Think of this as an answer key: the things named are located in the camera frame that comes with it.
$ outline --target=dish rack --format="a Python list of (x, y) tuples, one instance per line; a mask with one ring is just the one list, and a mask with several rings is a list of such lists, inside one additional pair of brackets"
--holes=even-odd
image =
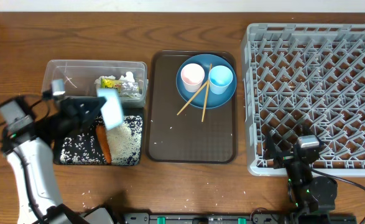
[(249, 172), (286, 175), (264, 134), (289, 149), (307, 124), (324, 142), (314, 168), (365, 177), (365, 25), (251, 24), (241, 53)]

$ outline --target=chopstick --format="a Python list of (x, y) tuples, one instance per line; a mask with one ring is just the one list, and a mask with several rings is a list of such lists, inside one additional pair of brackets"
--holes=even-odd
[(210, 64), (210, 69), (208, 70), (208, 79), (207, 79), (207, 87), (206, 87), (206, 97), (205, 97), (205, 104), (203, 105), (203, 115), (201, 116), (201, 122), (205, 120), (205, 113), (206, 113), (206, 106), (207, 106), (207, 96), (208, 96), (208, 86), (210, 85), (210, 82), (208, 81), (210, 79), (210, 71), (213, 67), (213, 64)]
[(193, 99), (195, 99), (195, 97), (197, 96), (197, 94), (199, 94), (199, 92), (205, 87), (207, 86), (208, 80), (200, 87), (200, 89), (198, 91), (196, 91), (196, 93), (187, 101), (187, 103), (185, 103), (185, 105), (182, 107), (182, 109), (177, 113), (177, 116), (183, 111), (183, 109), (185, 109), (190, 102), (192, 102)]

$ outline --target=blue plate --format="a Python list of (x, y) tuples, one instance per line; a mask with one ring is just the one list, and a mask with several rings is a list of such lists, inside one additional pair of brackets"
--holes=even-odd
[[(180, 67), (177, 73), (177, 90), (181, 97), (188, 101), (195, 93), (188, 92), (185, 87), (183, 86), (182, 78), (181, 78), (181, 70), (182, 68), (189, 64), (189, 63), (196, 63), (198, 65), (201, 65), (203, 69), (205, 70), (205, 79), (203, 80), (203, 83), (207, 81), (208, 79), (208, 70), (210, 69), (210, 64), (213, 64), (213, 67), (218, 65), (224, 65), (228, 67), (232, 73), (233, 73), (233, 80), (232, 83), (229, 85), (229, 87), (226, 89), (226, 91), (221, 95), (216, 95), (211, 90), (208, 90), (208, 97), (207, 97), (207, 106), (206, 109), (212, 109), (217, 108), (219, 106), (222, 106), (226, 102), (228, 102), (235, 90), (237, 85), (237, 79), (236, 74), (232, 68), (232, 66), (223, 58), (211, 54), (201, 54), (191, 57), (190, 59), (186, 60)], [(192, 106), (197, 108), (203, 108), (203, 105), (205, 103), (205, 96), (206, 96), (206, 88), (202, 89), (202, 91), (195, 97), (195, 99), (192, 100), (190, 103)]]

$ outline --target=wooden table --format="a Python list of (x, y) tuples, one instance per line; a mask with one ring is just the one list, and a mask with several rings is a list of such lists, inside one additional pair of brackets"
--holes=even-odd
[[(51, 59), (142, 61), (150, 71), (160, 50), (219, 50), (234, 55), (241, 80), (240, 40), (253, 22), (352, 24), (365, 23), (365, 14), (0, 13), (0, 102), (38, 95)], [(287, 211), (286, 178), (247, 171), (242, 82), (237, 94), (239, 152), (232, 163), (167, 164), (143, 156), (135, 167), (54, 166), (64, 204), (74, 211), (103, 202), (153, 213)], [(365, 185), (365, 178), (352, 180)], [(335, 212), (362, 220), (365, 192), (338, 184)], [(15, 223), (18, 208), (14, 174), (0, 154), (0, 223)]]

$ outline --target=blue cup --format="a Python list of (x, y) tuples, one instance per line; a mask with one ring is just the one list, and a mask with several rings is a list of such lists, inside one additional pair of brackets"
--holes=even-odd
[(211, 69), (210, 90), (217, 95), (223, 94), (233, 80), (233, 72), (225, 66), (218, 65)]

